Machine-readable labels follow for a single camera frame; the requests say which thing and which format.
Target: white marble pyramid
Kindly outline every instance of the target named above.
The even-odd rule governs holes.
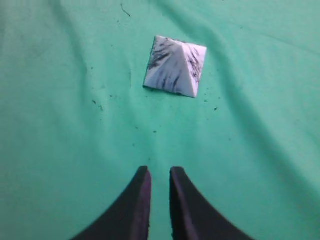
[[[156,36],[144,86],[195,98],[207,48]]]

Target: marble texture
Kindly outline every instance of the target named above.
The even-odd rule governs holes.
[[[156,36],[144,86],[196,98],[206,52],[204,46]]]

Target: black curved prong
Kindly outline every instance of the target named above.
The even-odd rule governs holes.
[[[113,205],[73,240],[147,240],[152,180],[141,166]]]
[[[170,213],[174,240],[252,240],[210,205],[182,167],[170,171]]]

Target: green fabric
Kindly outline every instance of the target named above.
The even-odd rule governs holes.
[[[70,239],[142,165],[151,240],[172,166],[257,240],[320,239],[320,1],[122,3],[0,0],[0,239]],[[155,35],[207,46],[196,99],[142,87]]]

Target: green cloth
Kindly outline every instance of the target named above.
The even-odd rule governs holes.
[[[320,239],[320,1],[122,3],[0,0],[0,239],[72,238],[143,165],[150,240],[172,166],[254,239]],[[207,47],[196,99],[143,88],[155,35]]]

